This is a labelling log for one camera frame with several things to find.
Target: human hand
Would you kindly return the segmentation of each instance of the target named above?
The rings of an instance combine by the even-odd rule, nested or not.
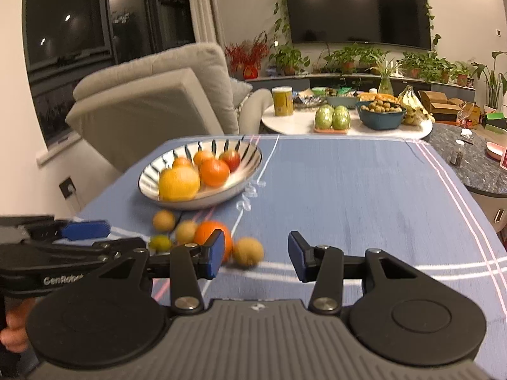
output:
[[[22,353],[29,347],[25,323],[34,305],[35,299],[27,298],[6,314],[7,327],[0,331],[0,341],[12,353]]]

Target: gray armchair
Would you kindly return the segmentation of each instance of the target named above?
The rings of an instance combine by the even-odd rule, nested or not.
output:
[[[239,118],[220,46],[189,44],[85,77],[67,123],[120,171],[165,141],[186,136],[257,134],[273,104],[254,92]]]

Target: screw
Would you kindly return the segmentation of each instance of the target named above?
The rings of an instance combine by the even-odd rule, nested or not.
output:
[[[182,310],[193,310],[199,306],[199,300],[195,297],[180,297],[174,305]]]
[[[313,301],[313,306],[317,310],[330,312],[338,307],[338,303],[330,297],[319,297]]]

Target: power outlet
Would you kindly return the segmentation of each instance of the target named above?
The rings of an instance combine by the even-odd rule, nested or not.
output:
[[[59,184],[59,187],[65,199],[68,199],[71,195],[74,195],[75,193],[75,186],[74,183],[72,183],[72,179],[70,177],[67,177],[65,180],[63,180]]]

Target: red apple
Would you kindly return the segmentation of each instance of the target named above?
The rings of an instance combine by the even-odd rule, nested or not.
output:
[[[239,163],[241,162],[241,157],[236,150],[227,150],[220,155],[219,160],[222,160],[225,164],[227,164],[232,173],[238,168]]]

